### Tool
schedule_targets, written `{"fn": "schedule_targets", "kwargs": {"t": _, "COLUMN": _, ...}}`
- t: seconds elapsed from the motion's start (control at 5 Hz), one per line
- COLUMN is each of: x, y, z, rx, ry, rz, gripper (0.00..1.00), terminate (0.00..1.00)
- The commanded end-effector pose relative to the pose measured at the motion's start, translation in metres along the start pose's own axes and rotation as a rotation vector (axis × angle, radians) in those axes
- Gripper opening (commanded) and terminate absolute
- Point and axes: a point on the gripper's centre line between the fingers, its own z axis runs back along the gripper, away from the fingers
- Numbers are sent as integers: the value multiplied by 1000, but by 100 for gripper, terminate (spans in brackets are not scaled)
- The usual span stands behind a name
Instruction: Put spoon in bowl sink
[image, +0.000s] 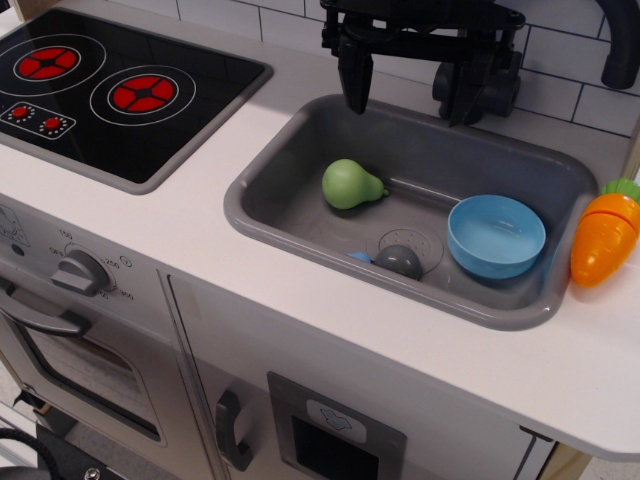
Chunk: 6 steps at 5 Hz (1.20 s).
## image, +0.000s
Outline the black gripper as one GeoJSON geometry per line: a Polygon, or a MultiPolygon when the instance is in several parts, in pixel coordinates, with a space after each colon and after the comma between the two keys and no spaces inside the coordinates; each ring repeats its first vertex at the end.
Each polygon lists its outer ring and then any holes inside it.
{"type": "Polygon", "coordinates": [[[473,125],[477,106],[496,63],[496,39],[524,26],[525,16],[493,1],[322,1],[326,21],[322,46],[338,57],[345,101],[366,110],[372,55],[409,59],[470,59],[453,67],[449,126],[473,125]]]}

